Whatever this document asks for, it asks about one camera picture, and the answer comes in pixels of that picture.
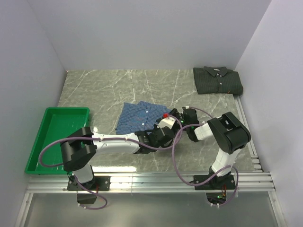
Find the blue plaid long sleeve shirt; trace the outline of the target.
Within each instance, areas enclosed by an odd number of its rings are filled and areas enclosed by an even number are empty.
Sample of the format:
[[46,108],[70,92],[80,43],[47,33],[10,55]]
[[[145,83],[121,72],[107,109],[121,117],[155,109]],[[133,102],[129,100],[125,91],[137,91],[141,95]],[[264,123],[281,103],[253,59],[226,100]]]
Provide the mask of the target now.
[[164,105],[157,105],[140,101],[137,104],[124,103],[120,114],[116,134],[129,134],[136,131],[152,130],[157,119],[168,114],[171,109]]

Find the dark striped shirt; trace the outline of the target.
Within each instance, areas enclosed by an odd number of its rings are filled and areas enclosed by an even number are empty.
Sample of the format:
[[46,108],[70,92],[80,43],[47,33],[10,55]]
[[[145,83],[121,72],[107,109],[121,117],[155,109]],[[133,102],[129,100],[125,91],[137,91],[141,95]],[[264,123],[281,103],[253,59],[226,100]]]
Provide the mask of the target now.
[[241,96],[243,85],[239,73],[226,67],[193,68],[197,93]]

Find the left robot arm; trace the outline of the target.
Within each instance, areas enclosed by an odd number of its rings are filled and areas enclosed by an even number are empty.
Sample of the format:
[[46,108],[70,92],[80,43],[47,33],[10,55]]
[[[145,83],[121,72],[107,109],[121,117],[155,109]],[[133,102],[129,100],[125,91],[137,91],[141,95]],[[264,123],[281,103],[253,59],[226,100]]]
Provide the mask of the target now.
[[63,168],[76,176],[80,187],[91,190],[96,179],[89,161],[96,154],[149,154],[165,150],[172,145],[181,128],[182,116],[174,108],[157,120],[152,130],[124,135],[93,133],[90,127],[82,127],[60,143]]

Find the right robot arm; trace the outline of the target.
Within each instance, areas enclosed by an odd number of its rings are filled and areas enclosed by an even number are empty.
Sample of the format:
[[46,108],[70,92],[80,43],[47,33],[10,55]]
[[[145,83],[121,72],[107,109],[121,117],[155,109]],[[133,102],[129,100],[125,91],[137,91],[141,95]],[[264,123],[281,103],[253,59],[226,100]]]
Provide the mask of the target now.
[[189,139],[193,142],[199,142],[214,137],[219,146],[216,159],[209,168],[209,175],[195,175],[192,181],[192,183],[199,184],[209,179],[208,182],[196,186],[195,189],[235,189],[231,169],[239,152],[251,140],[249,130],[232,112],[226,112],[222,116],[208,120],[201,126],[196,126],[199,124],[196,109],[188,106],[182,109],[183,125],[190,125],[185,129]]

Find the green plastic tray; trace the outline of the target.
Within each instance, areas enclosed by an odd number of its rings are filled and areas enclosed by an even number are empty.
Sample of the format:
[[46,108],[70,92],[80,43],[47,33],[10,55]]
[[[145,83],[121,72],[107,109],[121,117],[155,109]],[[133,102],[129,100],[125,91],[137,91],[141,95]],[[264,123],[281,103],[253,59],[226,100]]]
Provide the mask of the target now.
[[87,107],[48,107],[36,135],[25,173],[28,175],[64,175],[63,166],[43,167],[38,162],[41,151],[48,144],[66,138],[83,126],[89,126]]

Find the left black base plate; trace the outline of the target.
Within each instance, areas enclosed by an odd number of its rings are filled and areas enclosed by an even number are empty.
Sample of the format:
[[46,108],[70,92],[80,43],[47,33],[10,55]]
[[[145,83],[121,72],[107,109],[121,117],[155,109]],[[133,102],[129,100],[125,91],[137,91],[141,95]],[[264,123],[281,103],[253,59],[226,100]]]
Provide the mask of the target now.
[[[110,178],[110,176],[95,176],[92,181],[81,183],[81,185],[91,191],[108,191],[110,188]],[[82,191],[73,175],[69,176],[67,191]]]

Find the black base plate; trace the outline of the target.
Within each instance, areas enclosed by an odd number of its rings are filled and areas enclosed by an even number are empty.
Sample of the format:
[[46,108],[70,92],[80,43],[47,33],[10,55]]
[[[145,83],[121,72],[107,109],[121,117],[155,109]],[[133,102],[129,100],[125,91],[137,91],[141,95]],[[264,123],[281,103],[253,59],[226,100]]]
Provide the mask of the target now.
[[[206,181],[211,175],[194,175],[193,181],[190,183],[200,184]],[[195,190],[234,190],[236,188],[236,180],[234,176],[228,173],[225,176],[215,176],[203,185],[195,186]]]
[[[110,178],[110,176],[95,176],[92,181],[81,183],[81,185],[91,191],[108,191],[110,188]],[[73,175],[69,176],[67,191],[82,191]]]

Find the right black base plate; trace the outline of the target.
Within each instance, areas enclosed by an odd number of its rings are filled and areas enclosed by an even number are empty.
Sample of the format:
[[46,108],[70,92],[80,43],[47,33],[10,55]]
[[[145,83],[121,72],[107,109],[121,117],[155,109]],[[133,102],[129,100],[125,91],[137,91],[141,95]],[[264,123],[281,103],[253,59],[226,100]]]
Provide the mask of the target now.
[[[200,184],[206,181],[211,175],[194,175],[193,181],[190,183]],[[234,190],[236,188],[236,180],[234,176],[228,173],[225,176],[215,176],[203,185],[195,186],[195,190]]]

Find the aluminium mounting rail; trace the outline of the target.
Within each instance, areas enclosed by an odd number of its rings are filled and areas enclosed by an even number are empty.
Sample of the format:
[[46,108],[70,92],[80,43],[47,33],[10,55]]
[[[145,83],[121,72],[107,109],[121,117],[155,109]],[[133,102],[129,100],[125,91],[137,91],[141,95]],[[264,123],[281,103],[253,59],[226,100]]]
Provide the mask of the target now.
[[[109,190],[104,193],[182,193],[198,192],[183,183],[176,174],[161,173],[95,173],[109,176]],[[35,175],[29,178],[26,193],[72,193],[67,190],[65,175]],[[239,192],[272,192],[275,186],[270,173],[239,173]]]

